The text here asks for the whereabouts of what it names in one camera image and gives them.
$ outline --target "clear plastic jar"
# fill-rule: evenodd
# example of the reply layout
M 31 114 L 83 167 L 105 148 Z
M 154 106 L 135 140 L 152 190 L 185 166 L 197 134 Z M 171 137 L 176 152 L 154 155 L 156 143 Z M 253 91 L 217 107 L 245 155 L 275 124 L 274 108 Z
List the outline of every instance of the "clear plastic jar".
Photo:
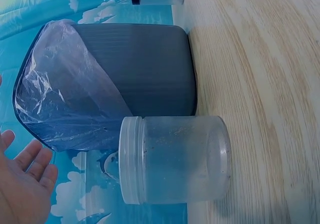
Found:
M 127 204 L 222 198 L 230 179 L 230 140 L 220 117 L 126 117 L 119 178 Z

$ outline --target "wooden surface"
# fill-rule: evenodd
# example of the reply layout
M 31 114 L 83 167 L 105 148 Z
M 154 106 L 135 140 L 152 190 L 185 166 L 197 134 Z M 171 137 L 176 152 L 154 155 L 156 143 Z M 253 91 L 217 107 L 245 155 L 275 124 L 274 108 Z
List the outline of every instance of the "wooden surface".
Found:
M 225 199 L 189 224 L 320 223 L 320 0 L 185 0 L 198 113 L 231 140 Z

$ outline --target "blue tablecloth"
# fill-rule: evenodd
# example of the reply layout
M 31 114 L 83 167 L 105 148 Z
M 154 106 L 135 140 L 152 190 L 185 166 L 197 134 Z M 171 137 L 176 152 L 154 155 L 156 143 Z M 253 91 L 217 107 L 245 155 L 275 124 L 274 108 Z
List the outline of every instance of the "blue tablecloth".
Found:
M 23 58 L 40 27 L 52 19 L 77 23 L 129 22 L 172 24 L 170 6 L 132 6 L 123 0 L 0 0 L 1 130 L 16 139 L 13 158 L 32 139 L 16 120 L 12 91 Z M 114 150 L 55 153 L 59 176 L 48 224 L 185 224 L 187 206 L 125 205 L 116 181 Z

